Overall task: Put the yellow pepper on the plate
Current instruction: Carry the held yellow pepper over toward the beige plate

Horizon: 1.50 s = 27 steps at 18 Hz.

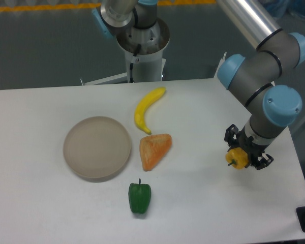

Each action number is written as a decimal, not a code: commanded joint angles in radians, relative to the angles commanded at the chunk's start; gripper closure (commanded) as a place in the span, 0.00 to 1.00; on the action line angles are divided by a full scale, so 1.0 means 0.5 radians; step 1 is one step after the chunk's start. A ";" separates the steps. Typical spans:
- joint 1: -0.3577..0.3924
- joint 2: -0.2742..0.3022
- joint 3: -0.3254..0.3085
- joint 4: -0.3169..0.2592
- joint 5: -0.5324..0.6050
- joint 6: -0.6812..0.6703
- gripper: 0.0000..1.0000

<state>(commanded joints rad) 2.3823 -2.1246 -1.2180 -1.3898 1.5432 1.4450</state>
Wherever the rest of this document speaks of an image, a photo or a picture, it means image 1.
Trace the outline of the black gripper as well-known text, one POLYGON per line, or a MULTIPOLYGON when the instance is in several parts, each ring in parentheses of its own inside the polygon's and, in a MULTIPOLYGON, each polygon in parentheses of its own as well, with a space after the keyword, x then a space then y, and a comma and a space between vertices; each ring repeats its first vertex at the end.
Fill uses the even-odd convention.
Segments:
POLYGON ((249 132, 248 127, 240 131, 234 124, 230 125, 225 132, 224 141, 229 150, 240 147, 248 155, 248 162, 256 170, 268 167, 273 161, 273 157, 265 153, 268 145, 261 145, 260 142, 249 132))

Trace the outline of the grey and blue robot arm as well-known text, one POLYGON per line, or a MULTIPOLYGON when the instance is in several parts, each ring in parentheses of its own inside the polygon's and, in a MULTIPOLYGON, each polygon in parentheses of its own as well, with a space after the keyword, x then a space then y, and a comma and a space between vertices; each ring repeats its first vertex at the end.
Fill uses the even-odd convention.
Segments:
MULTIPOLYGON (((231 125, 226 130, 226 160, 236 169, 260 170, 273 161, 265 149, 302 109, 295 89, 273 82, 305 61, 305 37, 284 32, 257 1, 218 1, 218 6, 256 50, 250 59, 240 54, 225 58, 216 73, 251 113, 242 129, 231 125)), ((102 1, 92 13, 105 36, 117 37, 129 83, 161 81, 170 33, 157 17, 156 1, 102 1)))

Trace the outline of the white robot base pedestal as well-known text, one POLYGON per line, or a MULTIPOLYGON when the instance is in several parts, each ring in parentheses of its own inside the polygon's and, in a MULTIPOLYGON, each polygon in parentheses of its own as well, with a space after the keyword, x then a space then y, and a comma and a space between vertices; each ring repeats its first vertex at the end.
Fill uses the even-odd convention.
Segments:
POLYGON ((126 72, 84 85, 162 81, 166 62, 163 51, 170 40, 169 28, 162 19, 157 18, 155 24, 147 29, 132 27, 117 35, 116 39, 124 52, 126 72))

